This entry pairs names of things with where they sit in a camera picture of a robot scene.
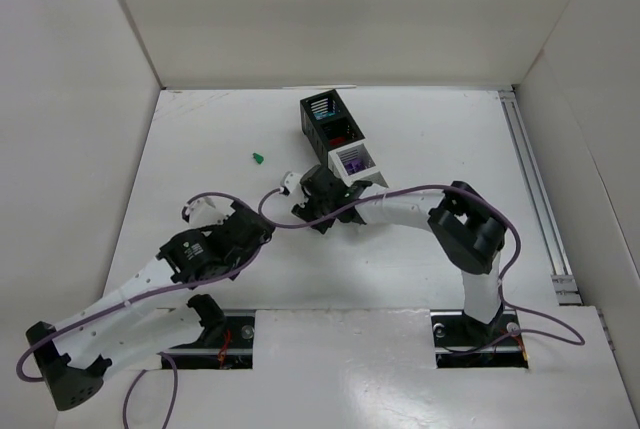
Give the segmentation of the black slotted container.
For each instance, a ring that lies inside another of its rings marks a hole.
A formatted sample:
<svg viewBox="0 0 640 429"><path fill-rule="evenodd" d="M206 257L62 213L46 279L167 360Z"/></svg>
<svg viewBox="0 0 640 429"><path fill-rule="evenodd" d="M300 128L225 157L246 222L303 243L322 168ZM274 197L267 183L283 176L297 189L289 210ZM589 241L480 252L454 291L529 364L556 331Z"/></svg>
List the black slotted container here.
<svg viewBox="0 0 640 429"><path fill-rule="evenodd" d="M302 132L323 165L328 164L328 153L331 150L364 139L336 89L301 99L300 117ZM342 135L349 137L350 141L337 147L329 146L330 139Z"/></svg>

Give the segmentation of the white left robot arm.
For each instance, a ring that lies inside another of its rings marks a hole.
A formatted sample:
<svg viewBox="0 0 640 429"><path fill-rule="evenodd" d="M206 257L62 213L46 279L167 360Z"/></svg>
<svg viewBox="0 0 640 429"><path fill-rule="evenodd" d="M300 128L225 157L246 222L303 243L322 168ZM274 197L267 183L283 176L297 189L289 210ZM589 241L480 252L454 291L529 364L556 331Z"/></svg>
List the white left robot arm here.
<svg viewBox="0 0 640 429"><path fill-rule="evenodd" d="M85 403L115 373L153 354L222 336L224 311L197 289L235 279L275 228L239 202L228 214L209 207L204 219L174 235L120 288L62 322L40 321L27 330L57 410Z"/></svg>

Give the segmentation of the white slotted container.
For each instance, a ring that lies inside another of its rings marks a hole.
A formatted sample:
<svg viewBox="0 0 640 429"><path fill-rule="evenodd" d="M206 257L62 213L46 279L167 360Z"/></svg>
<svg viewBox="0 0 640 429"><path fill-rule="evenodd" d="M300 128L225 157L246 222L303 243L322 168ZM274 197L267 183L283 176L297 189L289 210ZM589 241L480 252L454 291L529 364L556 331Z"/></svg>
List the white slotted container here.
<svg viewBox="0 0 640 429"><path fill-rule="evenodd" d="M386 180L366 147L365 140L331 150L328 153L327 163L332 173L347 186L352 186L357 181L369 181L388 188Z"/></svg>

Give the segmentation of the aluminium rail right side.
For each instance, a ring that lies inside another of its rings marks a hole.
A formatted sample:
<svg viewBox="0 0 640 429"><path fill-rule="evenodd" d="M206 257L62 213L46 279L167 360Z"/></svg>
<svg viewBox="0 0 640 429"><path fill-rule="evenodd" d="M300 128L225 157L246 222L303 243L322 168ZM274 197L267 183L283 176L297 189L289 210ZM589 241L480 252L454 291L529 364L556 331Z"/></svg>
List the aluminium rail right side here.
<svg viewBox="0 0 640 429"><path fill-rule="evenodd" d="M551 280L558 303L561 306L581 306L583 300L580 290L574 278L554 218L533 148L519 110L515 91L501 90L498 94L523 173L525 186L551 263Z"/></svg>

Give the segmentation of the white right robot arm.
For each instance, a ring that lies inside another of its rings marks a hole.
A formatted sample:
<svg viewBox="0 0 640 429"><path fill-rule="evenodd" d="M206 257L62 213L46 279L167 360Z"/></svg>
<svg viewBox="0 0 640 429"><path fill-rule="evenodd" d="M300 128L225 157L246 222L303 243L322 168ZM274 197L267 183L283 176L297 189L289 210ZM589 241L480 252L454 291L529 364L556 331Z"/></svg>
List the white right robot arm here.
<svg viewBox="0 0 640 429"><path fill-rule="evenodd" d="M425 189L399 193L371 180L346 185L323 165L305 174L289 172L284 190L300 198L292 214L309 223L345 208L341 214L313 228L325 233L338 220L363 225L391 224L433 234L448 260L461 271L463 320L469 329L487 337L502 315L499 296L500 252L506 226L479 202L480 196L462 181L449 190Z"/></svg>

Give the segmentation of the small green lego piece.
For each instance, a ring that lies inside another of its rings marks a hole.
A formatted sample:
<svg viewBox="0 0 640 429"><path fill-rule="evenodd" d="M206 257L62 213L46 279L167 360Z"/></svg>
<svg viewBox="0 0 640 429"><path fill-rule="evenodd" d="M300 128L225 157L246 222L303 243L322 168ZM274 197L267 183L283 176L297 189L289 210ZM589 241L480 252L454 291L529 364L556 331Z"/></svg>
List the small green lego piece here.
<svg viewBox="0 0 640 429"><path fill-rule="evenodd" d="M253 160L254 160L257 164L259 164L259 165L263 164L263 163L264 163L264 161L265 161L264 156L263 156L263 155L261 155L261 154L259 154L259 153L256 153L256 152L254 152L254 153L252 154L252 158L253 158Z"/></svg>

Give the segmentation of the purple flower lego brick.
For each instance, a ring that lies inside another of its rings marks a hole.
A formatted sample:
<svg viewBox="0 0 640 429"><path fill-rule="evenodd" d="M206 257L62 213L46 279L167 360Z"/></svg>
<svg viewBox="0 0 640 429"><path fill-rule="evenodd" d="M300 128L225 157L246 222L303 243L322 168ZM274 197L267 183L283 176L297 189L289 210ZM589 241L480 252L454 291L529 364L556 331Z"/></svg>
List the purple flower lego brick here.
<svg viewBox="0 0 640 429"><path fill-rule="evenodd" d="M346 172L349 175L359 173L366 169L366 164L359 158L349 160L344 163Z"/></svg>

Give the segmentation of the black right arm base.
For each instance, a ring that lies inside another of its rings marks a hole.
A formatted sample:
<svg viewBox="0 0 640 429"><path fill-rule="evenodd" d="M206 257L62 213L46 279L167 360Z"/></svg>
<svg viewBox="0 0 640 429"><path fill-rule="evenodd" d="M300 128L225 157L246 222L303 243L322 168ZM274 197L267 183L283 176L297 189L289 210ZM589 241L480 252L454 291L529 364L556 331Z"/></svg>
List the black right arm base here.
<svg viewBox="0 0 640 429"><path fill-rule="evenodd" d="M439 369L529 367L522 338L508 335L509 327L519 326L514 311L506 310L489 325L461 310L433 311L430 320Z"/></svg>

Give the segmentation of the red round lego piece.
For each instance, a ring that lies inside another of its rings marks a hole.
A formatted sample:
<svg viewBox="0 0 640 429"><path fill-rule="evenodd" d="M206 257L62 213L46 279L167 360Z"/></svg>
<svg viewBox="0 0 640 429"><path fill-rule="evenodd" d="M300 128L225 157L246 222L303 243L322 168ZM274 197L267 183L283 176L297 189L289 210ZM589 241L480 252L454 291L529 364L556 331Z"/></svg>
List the red round lego piece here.
<svg viewBox="0 0 640 429"><path fill-rule="evenodd" d="M330 147L337 147L337 146L340 146L340 145L346 144L346 143L348 143L349 141L350 141L350 138L349 138L349 137L347 137L347 136L345 136L345 135L342 135L342 136L338 136L338 137L335 137L335 138L330 139L330 140L329 140L329 146L330 146Z"/></svg>

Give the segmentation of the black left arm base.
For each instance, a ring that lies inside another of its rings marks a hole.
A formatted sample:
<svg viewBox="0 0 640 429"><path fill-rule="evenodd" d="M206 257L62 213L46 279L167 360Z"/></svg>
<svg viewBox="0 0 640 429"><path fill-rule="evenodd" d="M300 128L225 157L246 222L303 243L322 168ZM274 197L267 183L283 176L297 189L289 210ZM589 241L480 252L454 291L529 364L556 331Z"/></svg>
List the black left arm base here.
<svg viewBox="0 0 640 429"><path fill-rule="evenodd" d="M250 370L255 340L254 311L226 313L226 325L210 342L198 339L166 351L179 370Z"/></svg>

